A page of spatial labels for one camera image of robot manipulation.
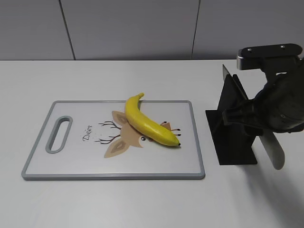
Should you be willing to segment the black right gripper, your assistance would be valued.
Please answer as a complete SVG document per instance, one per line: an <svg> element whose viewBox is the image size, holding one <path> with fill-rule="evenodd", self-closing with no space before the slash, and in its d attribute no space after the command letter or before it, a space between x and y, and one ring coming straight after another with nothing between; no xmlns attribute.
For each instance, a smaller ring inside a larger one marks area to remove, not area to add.
<svg viewBox="0 0 304 228"><path fill-rule="evenodd" d="M304 130L304 61L266 83L254 99L222 113L224 125L243 126L246 135L263 135Z"/></svg>

